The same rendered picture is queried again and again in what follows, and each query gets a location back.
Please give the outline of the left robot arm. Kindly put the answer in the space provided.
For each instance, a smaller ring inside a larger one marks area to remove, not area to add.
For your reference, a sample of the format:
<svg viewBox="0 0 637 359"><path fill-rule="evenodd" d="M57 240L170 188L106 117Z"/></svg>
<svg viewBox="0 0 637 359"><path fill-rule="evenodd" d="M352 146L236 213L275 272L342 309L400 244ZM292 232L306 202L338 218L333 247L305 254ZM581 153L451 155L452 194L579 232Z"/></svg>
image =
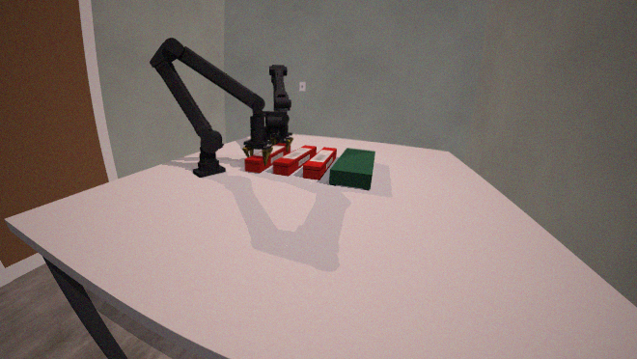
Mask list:
<svg viewBox="0 0 637 359"><path fill-rule="evenodd" d="M276 73L276 78L275 78L275 73ZM288 122L290 118L287 115L287 111L290 111L291 100L289 100L289 95L287 94L285 90L285 84L284 84L284 75L287 76L287 73L288 73L288 69L284 65L269 66L269 75L272 75L271 82L273 84L273 92L274 92L274 95L276 94L274 98L274 110L276 110L277 112L280 110L280 113L282 114L282 128L272 128L271 137L278 137L279 134L287 134L287 127L289 129ZM276 93L275 93L275 88L276 88ZM278 97L285 97L285 98L278 98ZM287 108L287 110L281 110L281 109L275 109L275 108Z"/></svg>

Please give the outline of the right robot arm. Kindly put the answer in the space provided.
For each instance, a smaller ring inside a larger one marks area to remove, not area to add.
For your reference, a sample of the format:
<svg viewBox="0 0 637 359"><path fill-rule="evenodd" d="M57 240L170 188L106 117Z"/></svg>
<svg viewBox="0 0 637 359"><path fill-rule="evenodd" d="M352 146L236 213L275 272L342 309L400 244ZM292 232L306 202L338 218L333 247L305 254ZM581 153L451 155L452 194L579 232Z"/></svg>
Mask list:
<svg viewBox="0 0 637 359"><path fill-rule="evenodd" d="M167 59L167 57L170 58ZM253 116L251 116L252 118L250 117L250 128L255 128L254 131L264 128L263 140L265 142L271 139L272 128L282 127L282 114L280 112L263 111L265 103L261 97L241 85L231 76L188 47L185 46L184 48L176 39L167 39L155 52L150 60L150 64L160 74L180 108L193 125L196 133L201 138L200 161L198 162L198 168L193 169L193 174L197 177L203 178L226 172L226 168L219 165L219 160L216 159L215 153L223 148L222 146L224 146L224 144L222 144L221 134L216 130L212 130L211 125L180 79L180 76L172 64L176 59L194 69L203 77L253 109Z"/></svg>

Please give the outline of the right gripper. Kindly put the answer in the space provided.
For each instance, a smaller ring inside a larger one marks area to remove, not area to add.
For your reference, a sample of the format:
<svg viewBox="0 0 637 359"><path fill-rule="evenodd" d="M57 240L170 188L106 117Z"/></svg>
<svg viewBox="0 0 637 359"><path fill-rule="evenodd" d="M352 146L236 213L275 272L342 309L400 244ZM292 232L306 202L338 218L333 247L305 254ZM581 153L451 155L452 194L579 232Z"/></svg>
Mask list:
<svg viewBox="0 0 637 359"><path fill-rule="evenodd" d="M267 164L267 160L273 150L273 147L267 147L267 144L271 145L271 141L264 141L263 140L263 131L264 128L262 129L256 129L256 131L254 131L253 128L251 128L251 141L245 141L243 142L243 145L246 145L244 148L242 148L242 150L244 151L245 155L247 157L250 157L253 155L254 149L255 150L262 150L263 152L263 163L264 166ZM250 142L250 143L248 143ZM251 150L251 151L250 151ZM250 155L249 152L250 151ZM268 151L268 152L267 152ZM267 153L266 157L265 154Z"/></svg>

